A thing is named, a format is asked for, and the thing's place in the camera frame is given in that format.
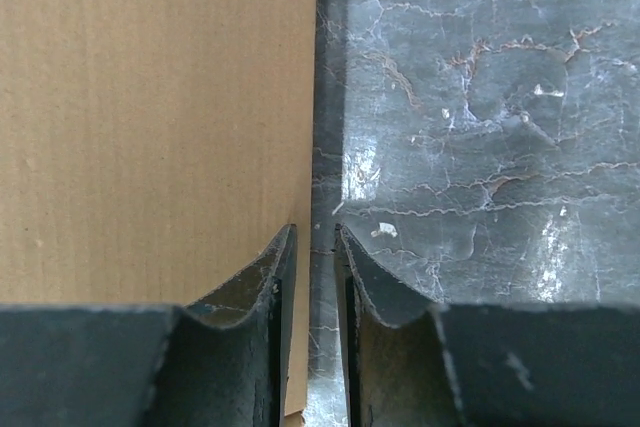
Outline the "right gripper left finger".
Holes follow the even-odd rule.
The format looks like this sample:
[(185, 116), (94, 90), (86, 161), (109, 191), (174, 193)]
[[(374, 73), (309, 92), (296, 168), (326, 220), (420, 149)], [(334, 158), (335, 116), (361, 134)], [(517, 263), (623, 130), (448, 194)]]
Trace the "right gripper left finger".
[(5, 426), (280, 426), (297, 231), (187, 306), (1, 308)]

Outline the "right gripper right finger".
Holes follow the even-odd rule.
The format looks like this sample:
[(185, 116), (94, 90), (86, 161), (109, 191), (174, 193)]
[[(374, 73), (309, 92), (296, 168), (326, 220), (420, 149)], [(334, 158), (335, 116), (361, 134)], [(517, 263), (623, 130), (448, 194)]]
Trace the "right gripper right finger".
[(635, 426), (639, 310), (602, 303), (442, 303), (335, 230), (353, 426)]

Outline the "brown cardboard box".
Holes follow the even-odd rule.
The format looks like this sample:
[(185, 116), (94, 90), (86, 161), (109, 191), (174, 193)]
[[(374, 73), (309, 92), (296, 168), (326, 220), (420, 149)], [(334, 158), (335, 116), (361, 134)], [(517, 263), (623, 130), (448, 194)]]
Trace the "brown cardboard box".
[(306, 400), (316, 0), (1, 0), (1, 308), (187, 306), (297, 231)]

